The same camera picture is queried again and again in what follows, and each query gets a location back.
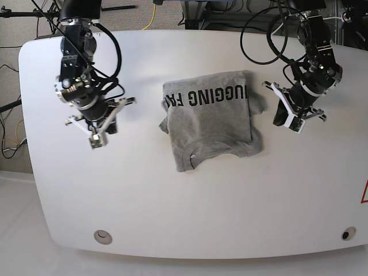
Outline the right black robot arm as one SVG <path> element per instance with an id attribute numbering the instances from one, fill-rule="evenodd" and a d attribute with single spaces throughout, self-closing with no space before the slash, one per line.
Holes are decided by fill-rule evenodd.
<path id="1" fill-rule="evenodd" d="M 92 149 L 107 145 L 107 135 L 117 133 L 116 115 L 123 107 L 135 102 L 123 94 L 106 97 L 119 86 L 122 55 L 117 39 L 99 22 L 101 1 L 64 1 L 59 20 L 65 29 L 60 45 L 63 54 L 60 75 L 56 78 L 58 98 L 79 111 L 70 116 L 66 125 L 73 124 L 86 132 Z M 93 56 L 97 41 L 91 31 L 97 27 L 106 34 L 116 49 L 117 67 L 111 76 L 94 67 Z"/>

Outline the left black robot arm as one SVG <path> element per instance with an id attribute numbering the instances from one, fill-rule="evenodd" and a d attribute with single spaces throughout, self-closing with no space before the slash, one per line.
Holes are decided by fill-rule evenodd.
<path id="1" fill-rule="evenodd" d="M 250 62 L 264 66 L 282 60 L 286 68 L 291 68 L 294 77 L 290 81 L 291 88 L 280 88 L 275 82 L 265 81 L 263 84 L 279 98 L 273 124 L 296 133 L 301 133 L 311 118 L 327 119 L 324 111 L 314 108 L 313 104 L 342 80 L 343 69 L 335 59 L 331 32 L 319 13 L 325 7 L 324 1 L 277 1 L 275 9 L 278 14 L 269 22 L 266 31 L 266 39 L 275 58 L 267 62 L 249 58 Z M 297 60 L 283 54 L 286 43 L 282 49 L 277 49 L 271 38 L 274 25 L 281 21 L 286 29 L 292 16 L 300 20 L 297 38 L 305 49 L 305 54 Z"/>

